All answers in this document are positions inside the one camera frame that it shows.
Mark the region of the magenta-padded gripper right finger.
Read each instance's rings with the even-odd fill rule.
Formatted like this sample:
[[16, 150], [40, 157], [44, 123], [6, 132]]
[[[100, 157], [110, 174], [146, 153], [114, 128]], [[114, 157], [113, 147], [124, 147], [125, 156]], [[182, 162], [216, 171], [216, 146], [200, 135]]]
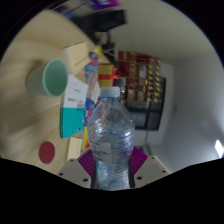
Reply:
[[129, 161], [129, 183], [131, 188], [141, 188], [157, 181], [171, 172], [156, 157], [147, 156], [134, 148]]

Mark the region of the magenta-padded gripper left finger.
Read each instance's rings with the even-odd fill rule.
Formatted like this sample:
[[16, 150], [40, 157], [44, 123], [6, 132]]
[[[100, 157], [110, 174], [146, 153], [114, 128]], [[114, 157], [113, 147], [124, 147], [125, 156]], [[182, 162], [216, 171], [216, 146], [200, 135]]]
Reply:
[[69, 159], [57, 175], [80, 187], [96, 189], [96, 167], [91, 150], [84, 152], [78, 159]]

